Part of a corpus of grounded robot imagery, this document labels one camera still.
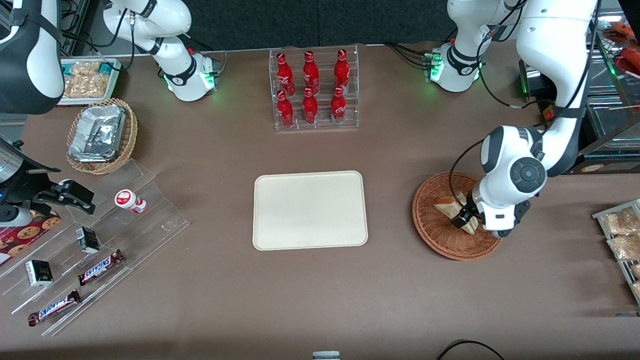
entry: red label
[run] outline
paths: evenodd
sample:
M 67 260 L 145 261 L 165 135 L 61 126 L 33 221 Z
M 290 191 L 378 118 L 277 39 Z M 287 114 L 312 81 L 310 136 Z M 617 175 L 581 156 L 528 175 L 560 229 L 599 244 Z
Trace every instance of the red label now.
M 120 192 L 116 196 L 116 202 L 118 205 L 127 204 L 131 200 L 131 192 Z
M 545 111 L 543 112 L 544 116 L 545 116 L 545 120 L 546 121 L 551 121 L 553 120 L 556 116 L 554 115 L 554 109 L 553 106 L 549 105 Z

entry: snickers wrapper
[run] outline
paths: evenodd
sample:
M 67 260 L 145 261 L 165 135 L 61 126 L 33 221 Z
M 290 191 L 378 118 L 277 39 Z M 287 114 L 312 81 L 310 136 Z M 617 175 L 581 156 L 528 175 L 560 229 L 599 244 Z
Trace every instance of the snickers wrapper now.
M 82 302 L 80 299 L 80 294 L 77 290 L 71 291 L 71 293 L 62 299 L 54 302 L 53 304 L 45 307 L 44 309 L 38 311 L 37 313 L 32 313 L 29 315 L 29 326 L 36 326 L 39 323 L 46 320 L 49 316 L 59 313 L 64 309 Z
M 113 265 L 124 260 L 124 255 L 120 252 L 120 249 L 116 250 L 116 252 L 109 255 L 108 258 L 102 260 L 97 263 L 94 267 L 87 270 L 84 274 L 78 275 L 78 280 L 80 280 L 80 286 L 87 285 L 89 282 L 96 280 L 100 275 L 104 274 L 107 270 L 109 270 Z

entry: bottle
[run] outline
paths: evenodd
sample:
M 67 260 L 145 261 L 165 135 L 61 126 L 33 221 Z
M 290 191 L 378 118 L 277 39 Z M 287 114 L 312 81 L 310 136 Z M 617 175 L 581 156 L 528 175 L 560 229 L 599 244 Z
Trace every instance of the bottle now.
M 317 95 L 320 92 L 320 72 L 312 51 L 305 51 L 305 66 L 302 68 L 302 73 L 305 75 L 305 86 L 310 87 L 313 94 Z
M 129 209 L 133 211 L 134 214 L 141 214 L 147 208 L 146 200 L 140 198 L 131 190 L 120 190 L 116 194 L 114 201 L 117 206 L 123 209 Z
M 305 111 L 305 121 L 307 124 L 315 124 L 318 115 L 318 101 L 314 96 L 313 89 L 308 86 L 305 88 L 305 98 L 302 100 L 302 108 Z
M 280 88 L 285 91 L 288 97 L 292 97 L 296 93 L 296 85 L 293 85 L 293 71 L 287 63 L 287 57 L 284 53 L 276 55 L 278 61 L 278 82 Z
M 347 62 L 347 51 L 345 49 L 338 50 L 338 62 L 333 68 L 335 76 L 335 86 L 342 88 L 342 93 L 349 92 L 349 63 Z
M 278 90 L 278 116 L 280 117 L 280 122 L 283 127 L 292 127 L 293 126 L 293 106 L 291 106 L 291 102 L 287 99 L 287 94 L 285 94 L 284 90 Z
M 331 122 L 333 125 L 342 125 L 344 123 L 344 109 L 347 101 L 342 96 L 342 88 L 336 86 L 333 89 L 333 98 L 331 99 Z

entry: wicker basket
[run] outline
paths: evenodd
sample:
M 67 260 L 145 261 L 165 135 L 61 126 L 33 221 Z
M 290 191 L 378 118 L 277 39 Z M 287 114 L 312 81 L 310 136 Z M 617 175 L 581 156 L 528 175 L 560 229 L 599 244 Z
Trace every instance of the wicker basket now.
M 109 99 L 107 101 L 91 104 L 89 105 L 89 108 L 107 105 L 119 105 L 127 112 L 122 139 L 120 141 L 120 148 L 118 150 L 119 155 L 116 160 L 110 163 L 81 163 L 67 156 L 67 161 L 69 161 L 71 166 L 76 170 L 90 172 L 94 175 L 105 175 L 118 170 L 122 165 L 129 161 L 129 159 L 131 159 L 133 148 L 136 145 L 136 135 L 138 135 L 138 121 L 136 120 L 136 114 L 131 111 L 131 108 L 126 102 L 120 99 Z M 69 131 L 69 135 L 67 136 L 67 146 L 71 145 L 81 114 L 82 112 L 76 116 L 76 121 L 71 125 L 71 131 Z
M 461 172 L 454 172 L 452 180 L 456 193 L 468 193 L 478 182 Z M 422 239 L 439 254 L 455 260 L 475 260 L 494 251 L 500 239 L 492 233 L 479 226 L 475 235 L 468 234 L 453 226 L 449 218 L 433 206 L 434 201 L 445 196 L 451 196 L 448 172 L 430 177 L 415 192 L 413 223 Z

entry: clear acrylic display stand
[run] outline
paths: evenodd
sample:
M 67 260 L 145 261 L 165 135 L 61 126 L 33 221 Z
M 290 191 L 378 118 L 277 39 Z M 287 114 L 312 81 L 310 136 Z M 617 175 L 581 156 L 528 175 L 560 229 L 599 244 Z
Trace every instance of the clear acrylic display stand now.
M 345 121 L 342 125 L 334 125 L 331 122 L 331 99 L 333 97 L 334 76 L 333 68 L 338 60 L 338 50 L 347 51 L 347 61 L 349 62 L 349 92 L 344 94 L 347 102 L 344 111 Z M 320 92 L 316 95 L 318 101 L 317 122 L 314 125 L 307 124 L 302 109 L 302 100 L 305 98 L 305 80 L 302 68 L 305 65 L 305 51 L 313 51 L 316 65 L 320 71 Z M 293 105 L 293 126 L 283 127 L 278 117 L 278 98 L 276 93 L 280 90 L 278 82 L 278 62 L 276 55 L 284 53 L 287 56 L 287 63 L 293 71 L 293 83 L 296 86 L 296 93 L 289 98 Z M 358 127 L 360 124 L 360 113 L 358 111 L 359 89 L 359 62 L 358 46 L 328 46 L 309 47 L 306 49 L 275 49 L 269 51 L 269 77 L 271 79 L 271 100 L 273 102 L 273 118 L 278 131 L 295 130 L 318 130 L 318 129 L 340 129 L 345 127 Z
M 171 240 L 189 223 L 180 211 L 160 192 L 151 180 L 154 175 L 134 160 L 129 160 L 122 168 L 105 176 L 92 191 L 96 210 L 87 215 L 76 209 L 67 210 L 67 218 L 61 214 L 63 222 L 49 231 L 46 239 L 38 239 L 34 249 L 15 263 L 3 269 L 0 275 L 0 291 L 3 302 L 15 316 L 24 318 L 27 325 L 29 314 L 41 310 L 58 299 L 78 289 L 82 303 L 72 306 L 61 314 L 50 316 L 36 329 L 45 335 L 55 335 L 85 311 L 91 304 L 110 290 L 118 281 L 131 273 L 147 257 Z M 140 215 L 115 206 L 113 197 L 122 189 L 134 191 L 147 202 L 145 212 Z M 76 229 L 91 227 L 101 244 L 96 254 L 81 252 L 76 241 Z M 77 276 L 106 259 L 120 249 L 125 260 L 107 270 L 97 280 L 80 287 Z M 24 263 L 37 259 L 48 261 L 54 277 L 53 284 L 46 287 L 30 286 Z

